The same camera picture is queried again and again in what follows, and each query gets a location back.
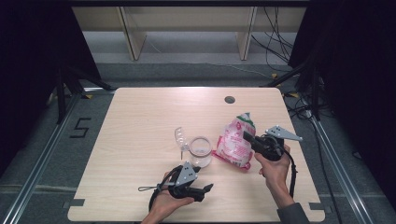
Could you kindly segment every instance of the person's left hand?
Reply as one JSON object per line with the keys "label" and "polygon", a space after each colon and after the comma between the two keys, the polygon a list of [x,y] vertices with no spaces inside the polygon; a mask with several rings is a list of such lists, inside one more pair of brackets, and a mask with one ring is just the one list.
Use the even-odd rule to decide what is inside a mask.
{"label": "person's left hand", "polygon": [[167,186],[163,187],[163,190],[157,195],[152,204],[151,210],[148,215],[143,219],[141,224],[153,224],[159,223],[163,221],[166,217],[169,217],[173,212],[175,212],[179,207],[193,203],[193,198],[182,198],[176,199],[174,198],[169,191],[167,190]]}

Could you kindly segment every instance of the hand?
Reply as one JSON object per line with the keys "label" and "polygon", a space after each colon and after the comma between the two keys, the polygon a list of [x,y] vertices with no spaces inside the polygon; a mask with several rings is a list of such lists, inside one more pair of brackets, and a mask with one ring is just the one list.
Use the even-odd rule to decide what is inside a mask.
{"label": "hand", "polygon": [[166,217],[169,217],[173,212],[175,212],[179,207],[193,203],[193,198],[174,198],[169,191],[167,186],[163,187],[163,190],[157,195],[152,204],[151,210],[148,215],[143,219],[141,224],[154,224],[163,221]]}
{"label": "hand", "polygon": [[[289,146],[284,145],[284,148],[290,152]],[[259,174],[265,177],[265,184],[271,191],[277,207],[283,208],[294,203],[286,186],[290,166],[289,157],[283,154],[279,161],[268,161],[262,154],[255,153],[254,158],[262,165]]]}

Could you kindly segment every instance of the round container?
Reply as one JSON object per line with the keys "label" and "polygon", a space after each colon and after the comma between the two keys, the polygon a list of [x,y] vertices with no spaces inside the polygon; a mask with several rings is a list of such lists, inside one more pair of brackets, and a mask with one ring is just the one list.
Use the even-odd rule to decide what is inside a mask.
{"label": "round container", "polygon": [[190,141],[191,165],[204,168],[212,161],[212,146],[209,139],[198,136]]}

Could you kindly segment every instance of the table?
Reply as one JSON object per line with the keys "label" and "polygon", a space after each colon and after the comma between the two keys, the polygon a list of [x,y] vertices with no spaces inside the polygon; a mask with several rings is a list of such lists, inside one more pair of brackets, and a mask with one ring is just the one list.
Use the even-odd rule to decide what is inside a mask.
{"label": "table", "polygon": [[[232,96],[233,104],[225,102]],[[275,125],[295,133],[278,89],[274,88],[120,88],[116,91],[81,178],[68,217],[73,221],[140,221],[148,213],[152,190],[163,174],[183,163],[174,137],[177,127],[185,135],[206,136],[216,148],[222,128],[235,116],[250,113],[257,134]],[[310,221],[324,219],[317,191],[300,144],[291,147],[297,171],[294,199]],[[258,175],[254,159],[247,172],[213,158],[198,173],[192,187],[214,183],[201,203],[178,209],[165,222],[264,222],[279,221],[276,204]]]}

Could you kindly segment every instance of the pink and white package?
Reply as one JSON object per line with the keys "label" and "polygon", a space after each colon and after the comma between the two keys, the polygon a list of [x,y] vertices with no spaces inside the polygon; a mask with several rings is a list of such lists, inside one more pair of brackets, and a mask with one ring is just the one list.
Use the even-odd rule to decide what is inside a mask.
{"label": "pink and white package", "polygon": [[224,127],[219,136],[218,148],[213,155],[237,167],[248,170],[253,156],[250,143],[244,139],[244,132],[256,134],[256,128],[249,117],[249,113],[237,116],[230,124]]}

